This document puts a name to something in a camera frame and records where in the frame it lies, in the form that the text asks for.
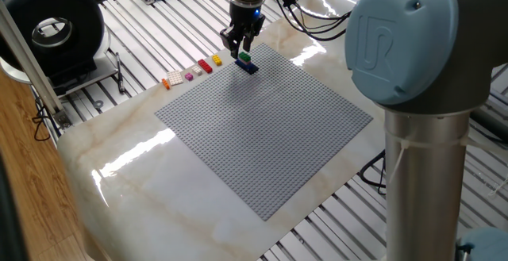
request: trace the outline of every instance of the red lego brick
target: red lego brick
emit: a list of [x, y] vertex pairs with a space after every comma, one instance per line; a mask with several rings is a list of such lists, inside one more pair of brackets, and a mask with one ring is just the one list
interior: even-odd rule
[[205, 62], [205, 60], [201, 59], [198, 61], [198, 64], [200, 67], [202, 67], [203, 70], [205, 70], [207, 73], [211, 73], [212, 72], [212, 67], [207, 63]]

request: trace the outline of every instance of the black cable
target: black cable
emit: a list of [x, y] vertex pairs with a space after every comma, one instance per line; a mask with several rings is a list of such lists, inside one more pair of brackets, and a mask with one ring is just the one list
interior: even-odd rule
[[470, 124], [470, 126], [478, 131], [480, 134], [482, 134], [482, 136], [484, 136], [485, 138], [487, 138], [488, 140], [492, 141], [492, 142], [495, 142], [495, 143], [499, 143], [503, 146], [508, 146], [508, 141], [504, 141], [504, 140], [501, 140], [499, 138], [496, 138], [496, 137], [493, 137], [493, 136], [490, 136], [488, 134], [486, 134], [484, 131], [482, 131], [481, 129], [479, 129], [478, 127], [476, 127], [475, 125], [473, 124]]
[[35, 133], [33, 134], [33, 139], [35, 139], [35, 141], [46, 141], [49, 138], [51, 138], [51, 136], [49, 134], [48, 134], [48, 137], [39, 139], [39, 138], [37, 138], [37, 133], [39, 132], [40, 125], [44, 123], [44, 119], [51, 119], [51, 118], [47, 115], [43, 115], [44, 105], [42, 104], [42, 102], [40, 102], [40, 98], [35, 99], [35, 107], [39, 110], [37, 111], [36, 116], [32, 117], [32, 122], [37, 124]]
[[[383, 171], [381, 171], [381, 182], [377, 183], [377, 182], [373, 182], [371, 180], [368, 180], [367, 178], [365, 178], [365, 172], [368, 170], [368, 168], [370, 167], [374, 167], [374, 164], [376, 162], [378, 162], [380, 159], [383, 159], [385, 157], [385, 150], [383, 150], [382, 152], [380, 152], [374, 159], [370, 160], [364, 167], [362, 167], [362, 169], [357, 173], [357, 175], [361, 178], [362, 181], [364, 181], [366, 184], [370, 185], [370, 186], [376, 186], [378, 187], [378, 192], [379, 192], [379, 189], [386, 189], [387, 188], [387, 185], [383, 185], [381, 182], [383, 181]], [[383, 169], [386, 169], [386, 163], [383, 161]]]
[[314, 34], [322, 34], [322, 33], [326, 33], [328, 31], [331, 31], [333, 29], [335, 29], [336, 27], [338, 27], [342, 22], [344, 22], [345, 19], [342, 19], [342, 20], [339, 20], [334, 26], [326, 29], [326, 30], [320, 30], [320, 31], [309, 31], [309, 30], [306, 30], [306, 27], [300, 22], [300, 20], [297, 19], [296, 15], [294, 14], [293, 10], [289, 10], [289, 12], [291, 13], [291, 15], [293, 16], [294, 20], [296, 21], [296, 23], [300, 26], [300, 28], [302, 29], [305, 29], [305, 34], [307, 35], [314, 35]]
[[381, 192], [381, 185], [383, 184], [383, 175], [384, 175], [384, 172], [387, 170], [387, 157], [386, 155], [383, 157], [383, 168], [381, 169], [381, 178], [379, 178], [379, 186], [378, 186], [378, 194], [380, 195], [387, 195], [387, 193], [382, 193]]
[[340, 23], [342, 23], [342, 22], [345, 20], [345, 18], [347, 18], [347, 17], [342, 17], [342, 18], [341, 18], [341, 19], [339, 19], [339, 21], [337, 22], [338, 24], [336, 23], [336, 24], [333, 26], [333, 28], [328, 29], [328, 30], [326, 30], [326, 31], [324, 31], [324, 32], [322, 32], [322, 31], [311, 32], [311, 31], [307, 30], [307, 29], [305, 28], [305, 26], [303, 26], [303, 24], [300, 22], [300, 20], [299, 20], [299, 19], [297, 19], [296, 15], [294, 15], [293, 10], [292, 10], [291, 8], [289, 8], [289, 7], [288, 7], [289, 12], [290, 12], [290, 13], [291, 13], [291, 15], [293, 16], [294, 20], [296, 21], [296, 23], [298, 24], [298, 26], [299, 26], [299, 27], [298, 27], [298, 26], [295, 26], [295, 25], [293, 24], [293, 22], [292, 22], [292, 21], [289, 19], [289, 17], [287, 16], [286, 12], [284, 11], [283, 5], [280, 3], [280, 0], [276, 0], [276, 1], [277, 1], [277, 5], [279, 5], [279, 8], [280, 8], [280, 10], [282, 11], [282, 13], [283, 13], [284, 17], [286, 18], [287, 22], [289, 23], [289, 25], [290, 25], [293, 29], [295, 29], [295, 30], [297, 30], [297, 31], [299, 31], [299, 32], [301, 32], [301, 33], [305, 33], [307, 36], [309, 36], [309, 37], [311, 37], [311, 38], [313, 38], [313, 39], [315, 39], [315, 40], [318, 40], [318, 41], [331, 41], [331, 40], [335, 40], [335, 39], [337, 39], [338, 37], [340, 37], [340, 36], [344, 35], [344, 34], [345, 34], [345, 32], [346, 32], [346, 30], [344, 29], [344, 30], [340, 31], [338, 34], [336, 34], [335, 36], [331, 36], [331, 37], [327, 37], [327, 38], [317, 37], [317, 36], [315, 36], [315, 35], [314, 35], [315, 33], [324, 33], [324, 32], [328, 32], [329, 30], [331, 30], [331, 29], [333, 29], [333, 28], [336, 28], [336, 27], [337, 27]]
[[296, 8], [298, 8], [302, 13], [304, 13], [305, 15], [309, 16], [309, 17], [312, 17], [312, 18], [316, 18], [316, 19], [322, 19], [322, 20], [340, 20], [340, 19], [343, 19], [343, 18], [347, 18], [349, 17], [349, 15], [351, 14], [351, 11], [345, 13], [344, 15], [342, 16], [339, 16], [339, 17], [323, 17], [323, 16], [318, 16], [316, 14], [312, 14], [308, 11], [305, 11], [299, 3], [295, 3], [294, 4], [296, 6]]
[[318, 26], [318, 27], [309, 27], [305, 24], [305, 19], [303, 18], [303, 15], [302, 15], [302, 11], [300, 10], [300, 17], [302, 18], [302, 25], [305, 27], [305, 29], [307, 30], [315, 30], [315, 29], [322, 29], [324, 27], [327, 27], [327, 26], [332, 26], [328, 29], [325, 29], [325, 30], [320, 30], [320, 31], [309, 31], [309, 33], [311, 34], [321, 34], [321, 33], [326, 33], [328, 31], [331, 31], [333, 29], [335, 29], [336, 27], [338, 27], [342, 22], [344, 22], [346, 20], [346, 17], [345, 18], [341, 18], [335, 22], [332, 22], [332, 23], [328, 23], [328, 24], [325, 24], [325, 25], [321, 25], [321, 26]]

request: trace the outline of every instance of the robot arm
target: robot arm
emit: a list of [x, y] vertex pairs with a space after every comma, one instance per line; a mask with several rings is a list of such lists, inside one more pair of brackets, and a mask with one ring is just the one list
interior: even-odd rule
[[249, 52], [254, 36], [260, 34], [265, 18], [261, 13], [263, 2], [264, 0], [229, 0], [231, 23], [221, 31], [221, 39], [233, 58], [238, 58], [241, 41], [244, 41], [244, 50]]

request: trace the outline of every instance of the ur logo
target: ur logo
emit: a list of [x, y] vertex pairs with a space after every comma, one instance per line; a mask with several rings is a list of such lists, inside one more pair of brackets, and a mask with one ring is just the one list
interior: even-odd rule
[[365, 73], [389, 79], [392, 71], [388, 54], [394, 43], [392, 30], [396, 23], [376, 17], [362, 16], [359, 21], [356, 66]]

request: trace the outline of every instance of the metal grating floor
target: metal grating floor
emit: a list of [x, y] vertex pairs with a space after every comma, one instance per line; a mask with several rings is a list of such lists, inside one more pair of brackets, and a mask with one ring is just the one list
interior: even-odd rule
[[[101, 4], [101, 9], [111, 33], [108, 56], [114, 61], [113, 54], [120, 54], [127, 91], [119, 94], [115, 75], [63, 98], [63, 106], [74, 125], [155, 86], [167, 71], [182, 70], [223, 49], [218, 32], [229, 24], [228, 0], [159, 0], [151, 6], [140, 0], [108, 0]], [[267, 23], [282, 16], [275, 0], [266, 0], [264, 13]], [[500, 67], [493, 77], [493, 88], [502, 94], [508, 93], [501, 86], [508, 86], [505, 70], [506, 67]], [[505, 77], [506, 80], [497, 83], [497, 78]], [[101, 109], [93, 107], [98, 100], [103, 102]], [[49, 128], [56, 141], [58, 130]], [[367, 177], [379, 180], [380, 172], [378, 162]], [[495, 199], [487, 198], [491, 188], [500, 184], [507, 173], [508, 166], [498, 156], [468, 149], [459, 236], [483, 226], [508, 230], [508, 190], [501, 190]], [[260, 260], [381, 259], [386, 251], [385, 230], [385, 198], [356, 176]]]

